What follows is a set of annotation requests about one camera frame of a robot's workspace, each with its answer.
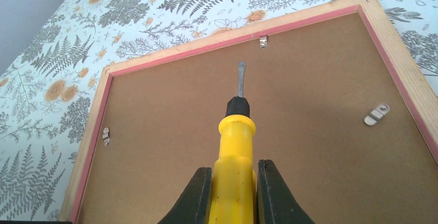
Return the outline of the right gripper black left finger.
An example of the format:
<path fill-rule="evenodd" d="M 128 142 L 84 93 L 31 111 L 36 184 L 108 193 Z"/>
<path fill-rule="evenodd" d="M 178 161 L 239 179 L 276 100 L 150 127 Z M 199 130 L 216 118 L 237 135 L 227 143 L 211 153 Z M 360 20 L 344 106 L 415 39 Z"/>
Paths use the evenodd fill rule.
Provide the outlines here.
<path fill-rule="evenodd" d="M 212 192 L 212 169 L 198 168 L 174 206 L 159 221 L 159 224 L 202 224 L 209 222 Z"/>

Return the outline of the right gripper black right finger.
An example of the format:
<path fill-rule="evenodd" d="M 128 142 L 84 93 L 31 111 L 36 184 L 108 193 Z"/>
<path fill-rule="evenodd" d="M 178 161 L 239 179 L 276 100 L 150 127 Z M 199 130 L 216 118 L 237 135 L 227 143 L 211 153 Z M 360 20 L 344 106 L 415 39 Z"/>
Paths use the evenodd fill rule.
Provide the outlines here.
<path fill-rule="evenodd" d="M 289 187 L 270 159 L 258 162 L 258 223 L 314 223 L 300 207 Z"/>

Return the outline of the yellow handled screwdriver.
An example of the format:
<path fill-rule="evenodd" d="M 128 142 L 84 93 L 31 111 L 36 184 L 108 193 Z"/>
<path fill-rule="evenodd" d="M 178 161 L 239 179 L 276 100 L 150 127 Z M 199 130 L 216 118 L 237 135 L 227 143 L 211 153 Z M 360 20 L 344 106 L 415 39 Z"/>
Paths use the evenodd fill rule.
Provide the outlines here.
<path fill-rule="evenodd" d="M 214 163 L 209 223 L 256 221 L 256 176 L 253 169 L 253 136 L 250 106 L 243 96 L 246 63 L 238 63 L 237 95 L 226 107 L 218 131 L 220 149 Z"/>

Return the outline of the pink wooden photo frame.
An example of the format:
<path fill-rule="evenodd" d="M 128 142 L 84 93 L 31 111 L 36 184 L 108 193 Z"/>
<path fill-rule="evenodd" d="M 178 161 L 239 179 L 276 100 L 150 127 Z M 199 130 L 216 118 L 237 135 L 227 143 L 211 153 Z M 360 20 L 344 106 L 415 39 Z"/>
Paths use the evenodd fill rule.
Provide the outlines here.
<path fill-rule="evenodd" d="M 378 0 L 336 0 L 103 69 L 58 219 L 157 223 L 237 93 L 316 223 L 437 223 L 437 96 Z"/>

